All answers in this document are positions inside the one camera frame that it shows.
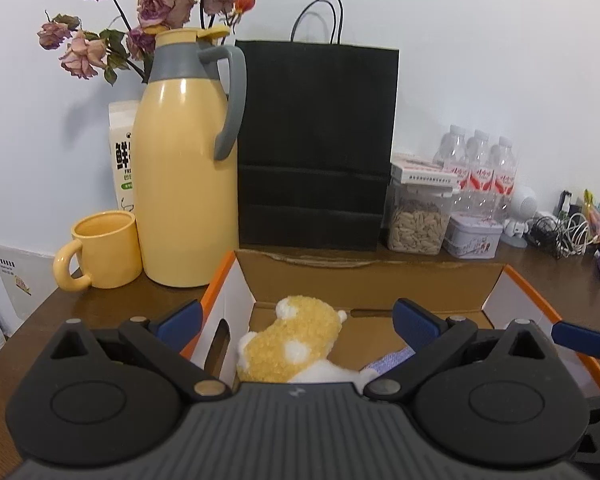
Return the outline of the purple knitted cloth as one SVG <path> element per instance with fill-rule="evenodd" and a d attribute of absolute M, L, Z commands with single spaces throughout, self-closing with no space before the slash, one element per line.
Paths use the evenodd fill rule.
<path fill-rule="evenodd" d="M 369 370 L 373 370 L 377 375 L 383 375 L 388 373 L 389 370 L 393 370 L 398 365 L 411 359 L 414 356 L 415 351 L 411 347 L 405 347 L 397 352 L 391 352 L 381 359 L 371 362 L 367 365 Z"/>

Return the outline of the plush toy yellow white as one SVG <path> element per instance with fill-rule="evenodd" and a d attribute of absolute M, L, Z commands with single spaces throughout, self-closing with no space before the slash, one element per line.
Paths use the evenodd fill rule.
<path fill-rule="evenodd" d="M 240 338 L 236 374 L 241 382 L 350 382 L 362 392 L 379 376 L 372 368 L 348 370 L 329 361 L 347 321 L 346 311 L 336 310 L 321 299 L 288 296 L 276 304 L 275 315 L 276 320 L 265 330 Z"/>

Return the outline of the red orange cardboard box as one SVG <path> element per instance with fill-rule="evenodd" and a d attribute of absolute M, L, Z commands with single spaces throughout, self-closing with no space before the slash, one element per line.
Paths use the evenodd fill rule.
<path fill-rule="evenodd" d="M 348 318 L 330 358 L 359 370 L 404 347 L 394 332 L 396 300 L 411 299 L 481 328 L 526 318 L 548 333 L 559 320 L 600 328 L 600 277 L 591 258 L 554 260 L 534 250 L 501 249 L 494 260 L 367 255 L 360 260 L 236 250 L 227 254 L 200 303 L 202 326 L 184 358 L 232 382 L 237 343 L 274 321 L 278 300 L 321 299 Z"/>

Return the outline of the yellow mug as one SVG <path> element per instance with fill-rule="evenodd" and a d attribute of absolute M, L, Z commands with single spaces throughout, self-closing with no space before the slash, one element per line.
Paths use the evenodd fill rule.
<path fill-rule="evenodd" d="M 132 212 L 92 214 L 76 222 L 71 236 L 72 241 L 58 250 L 53 262 L 54 279 L 66 292 L 122 287 L 143 272 Z"/>

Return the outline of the small white tin box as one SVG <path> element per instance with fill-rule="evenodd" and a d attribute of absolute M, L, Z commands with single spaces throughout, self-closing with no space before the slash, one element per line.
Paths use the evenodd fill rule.
<path fill-rule="evenodd" d="M 491 218 L 451 214 L 443 248 L 457 259 L 493 259 L 503 226 Z"/>

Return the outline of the yellow thermos jug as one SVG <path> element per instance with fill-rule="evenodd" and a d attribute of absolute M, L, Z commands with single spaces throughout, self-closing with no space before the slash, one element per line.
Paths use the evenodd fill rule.
<path fill-rule="evenodd" d="M 151 280 L 210 283 L 238 246 L 237 137 L 246 105 L 242 50 L 225 25 L 156 38 L 132 131 L 134 214 Z"/>

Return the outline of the white robot figurine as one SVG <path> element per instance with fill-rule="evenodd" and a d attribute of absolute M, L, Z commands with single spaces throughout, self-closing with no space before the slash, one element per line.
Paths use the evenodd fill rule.
<path fill-rule="evenodd" d="M 538 210 L 535 192 L 528 186 L 516 186 L 507 206 L 501 241 L 509 246 L 524 249 L 528 243 L 524 236 L 529 231 L 529 221 Z"/>

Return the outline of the flat white red box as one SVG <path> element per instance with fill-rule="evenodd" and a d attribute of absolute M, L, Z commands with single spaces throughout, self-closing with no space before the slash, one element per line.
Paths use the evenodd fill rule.
<path fill-rule="evenodd" d="M 458 188 L 460 181 L 454 172 L 441 167 L 420 162 L 405 154 L 391 157 L 391 177 L 402 185 L 425 185 L 435 188 Z"/>

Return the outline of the water bottle middle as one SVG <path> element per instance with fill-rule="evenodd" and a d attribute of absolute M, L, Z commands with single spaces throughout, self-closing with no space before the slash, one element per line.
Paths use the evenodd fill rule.
<path fill-rule="evenodd" d="M 493 168 L 490 162 L 489 135 L 476 129 L 466 144 L 467 178 L 464 182 L 460 210 L 482 216 L 488 209 Z"/>

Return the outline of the water bottle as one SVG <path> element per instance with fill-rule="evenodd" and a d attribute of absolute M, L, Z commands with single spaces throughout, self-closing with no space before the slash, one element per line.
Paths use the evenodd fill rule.
<path fill-rule="evenodd" d="M 466 130 L 458 125 L 450 125 L 449 131 L 443 136 L 437 153 L 432 160 L 443 167 L 447 162 L 460 164 L 466 158 Z"/>
<path fill-rule="evenodd" d="M 490 162 L 489 135 L 476 129 L 466 144 L 467 178 L 464 182 L 460 210 L 482 216 L 488 209 L 493 168 Z"/>
<path fill-rule="evenodd" d="M 490 164 L 493 168 L 492 191 L 495 195 L 493 219 L 503 222 L 513 194 L 517 173 L 513 142 L 507 136 L 500 136 L 498 143 L 490 149 Z"/>

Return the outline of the water bottle right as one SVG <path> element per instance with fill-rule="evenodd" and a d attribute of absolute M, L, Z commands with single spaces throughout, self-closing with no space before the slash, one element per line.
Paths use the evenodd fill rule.
<path fill-rule="evenodd" d="M 495 195 L 493 219 L 503 222 L 513 194 L 517 173 L 513 142 L 507 136 L 500 136 L 498 143 L 490 149 L 490 164 L 493 168 L 492 191 Z"/>

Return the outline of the water bottle left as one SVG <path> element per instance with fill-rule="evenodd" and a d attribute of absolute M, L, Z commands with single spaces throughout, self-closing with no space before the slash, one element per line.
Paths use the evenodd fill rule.
<path fill-rule="evenodd" d="M 443 167 L 447 162 L 460 164 L 466 158 L 466 130 L 458 125 L 450 125 L 449 131 L 443 136 L 437 153 L 432 160 Z"/>

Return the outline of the milk carton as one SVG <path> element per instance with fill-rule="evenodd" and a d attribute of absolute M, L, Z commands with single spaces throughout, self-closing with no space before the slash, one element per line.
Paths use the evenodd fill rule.
<path fill-rule="evenodd" d="M 134 210 L 131 139 L 139 105 L 140 102 L 134 100 L 113 102 L 108 106 L 109 151 L 114 176 L 114 192 L 117 197 L 117 207 L 129 212 Z"/>

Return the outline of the black paper bag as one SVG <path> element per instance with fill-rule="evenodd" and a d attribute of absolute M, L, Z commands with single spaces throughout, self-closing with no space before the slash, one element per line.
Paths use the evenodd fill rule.
<path fill-rule="evenodd" d="M 375 249 L 384 218 L 399 53 L 341 41 L 242 41 L 247 99 L 237 138 L 244 245 Z"/>

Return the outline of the dried rose bouquet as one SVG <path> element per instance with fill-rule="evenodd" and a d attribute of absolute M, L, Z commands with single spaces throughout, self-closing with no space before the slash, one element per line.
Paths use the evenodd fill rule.
<path fill-rule="evenodd" d="M 183 28 L 192 13 L 199 12 L 202 38 L 213 42 L 234 32 L 257 0 L 136 0 L 137 24 L 132 25 L 118 0 L 111 1 L 122 21 L 120 29 L 108 26 L 91 32 L 75 15 L 47 15 L 38 30 L 38 44 L 46 51 L 64 50 L 60 67 L 74 78 L 89 80 L 103 76 L 115 84 L 118 73 L 132 70 L 144 84 L 149 79 L 157 47 L 157 36 Z"/>

